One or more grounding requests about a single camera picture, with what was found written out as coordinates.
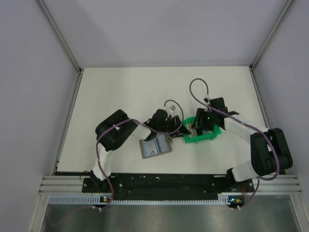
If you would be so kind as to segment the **green plastic bin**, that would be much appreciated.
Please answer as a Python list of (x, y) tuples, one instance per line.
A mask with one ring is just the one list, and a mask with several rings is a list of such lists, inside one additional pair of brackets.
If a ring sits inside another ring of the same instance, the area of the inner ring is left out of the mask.
[[(183, 121), (183, 125), (190, 131), (190, 128), (192, 126), (192, 123), (194, 121), (195, 117), (189, 117)], [(214, 129), (211, 131), (206, 130), (196, 130), (197, 131), (197, 137), (190, 138), (190, 135), (184, 136), (184, 142), (186, 144), (188, 143), (198, 143), (205, 140), (214, 140), (219, 134), (221, 134), (221, 129), (218, 126), (214, 126)]]

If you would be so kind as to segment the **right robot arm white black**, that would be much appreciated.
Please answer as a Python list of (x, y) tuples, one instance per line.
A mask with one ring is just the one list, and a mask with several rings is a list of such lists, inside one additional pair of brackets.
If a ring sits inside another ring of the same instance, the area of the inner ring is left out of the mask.
[(243, 181), (266, 175), (279, 175), (293, 166), (283, 130), (259, 127), (236, 111), (229, 111), (223, 98), (206, 100), (206, 108), (197, 108), (191, 128), (199, 132), (214, 132), (221, 128), (231, 132), (250, 145), (250, 160), (226, 172), (225, 185), (237, 191)]

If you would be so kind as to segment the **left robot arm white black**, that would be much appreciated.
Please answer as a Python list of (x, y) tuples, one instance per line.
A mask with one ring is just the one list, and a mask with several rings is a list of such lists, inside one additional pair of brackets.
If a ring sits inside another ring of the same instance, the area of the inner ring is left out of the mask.
[(132, 119), (124, 110), (118, 109), (95, 129), (97, 163), (92, 169), (95, 177), (93, 186), (98, 191), (113, 190), (110, 180), (112, 152), (118, 150), (130, 136), (136, 136), (142, 142), (151, 142), (156, 137), (183, 137), (189, 135), (184, 126), (184, 116), (174, 115), (171, 108), (158, 109), (146, 121)]

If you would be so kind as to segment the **grey card holder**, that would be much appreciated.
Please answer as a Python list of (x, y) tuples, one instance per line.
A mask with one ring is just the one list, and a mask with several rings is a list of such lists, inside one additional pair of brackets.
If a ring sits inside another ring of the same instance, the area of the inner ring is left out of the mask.
[(150, 141), (140, 140), (140, 150), (143, 159), (153, 158), (172, 151), (172, 138), (158, 135)]

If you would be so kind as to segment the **white credit card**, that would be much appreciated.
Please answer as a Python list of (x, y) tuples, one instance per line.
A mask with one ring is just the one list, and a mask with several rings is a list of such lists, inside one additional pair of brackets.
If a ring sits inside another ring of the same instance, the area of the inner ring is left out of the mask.
[(170, 151), (169, 142), (164, 135), (155, 138), (157, 154), (164, 154)]
[(155, 140), (142, 141), (142, 150), (145, 158), (157, 155)]

